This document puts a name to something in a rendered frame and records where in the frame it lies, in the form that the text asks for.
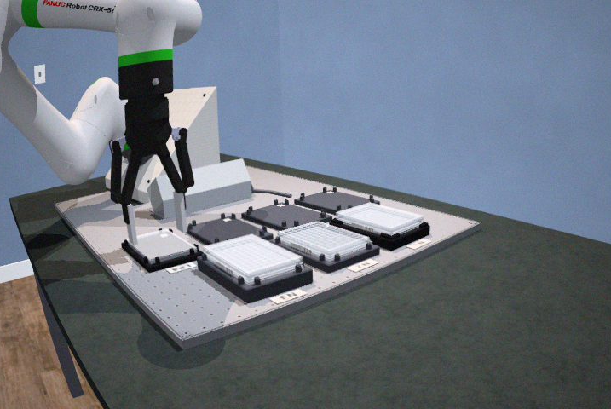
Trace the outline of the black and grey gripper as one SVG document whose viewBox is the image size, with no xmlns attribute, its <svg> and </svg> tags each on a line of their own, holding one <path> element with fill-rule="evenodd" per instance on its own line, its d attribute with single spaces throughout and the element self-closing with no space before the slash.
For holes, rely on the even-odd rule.
<svg viewBox="0 0 611 409">
<path fill-rule="evenodd" d="M 124 105 L 124 112 L 126 127 L 124 136 L 109 141 L 112 153 L 111 200 L 122 205 L 129 242 L 132 245 L 138 245 L 131 199 L 141 161 L 143 157 L 151 154 L 158 154 L 157 156 L 175 189 L 173 197 L 176 227 L 179 231 L 186 233 L 186 200 L 184 193 L 194 185 L 193 171 L 187 150 L 187 129 L 170 126 L 168 119 L 170 116 L 169 99 L 167 97 L 150 101 L 127 102 Z M 170 135 L 175 141 L 176 156 L 182 178 L 166 146 Z M 125 143 L 130 147 L 131 152 L 121 193 L 122 151 Z"/>
</svg>

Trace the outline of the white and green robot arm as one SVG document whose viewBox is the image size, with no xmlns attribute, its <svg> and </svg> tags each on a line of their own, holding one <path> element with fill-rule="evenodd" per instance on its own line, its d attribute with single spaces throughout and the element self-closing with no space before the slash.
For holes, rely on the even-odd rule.
<svg viewBox="0 0 611 409">
<path fill-rule="evenodd" d="M 0 0 L 0 113 L 60 180 L 84 183 L 109 141 L 124 136 L 125 103 L 172 93 L 173 46 L 190 40 L 201 21 L 196 0 Z M 9 54 L 9 41 L 22 26 L 116 33 L 119 87 L 99 78 L 68 120 Z"/>
</svg>

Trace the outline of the white button panel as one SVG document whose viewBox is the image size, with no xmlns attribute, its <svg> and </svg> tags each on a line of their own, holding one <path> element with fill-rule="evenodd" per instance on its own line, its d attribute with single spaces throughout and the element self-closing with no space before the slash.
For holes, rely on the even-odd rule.
<svg viewBox="0 0 611 409">
<path fill-rule="evenodd" d="M 291 198 L 289 193 L 254 189 L 243 159 L 192 169 L 194 185 L 187 189 L 186 214 L 248 199 L 254 193 L 272 193 Z M 147 188 L 152 213 L 167 219 L 176 216 L 173 188 L 167 175 L 157 176 Z"/>
</svg>

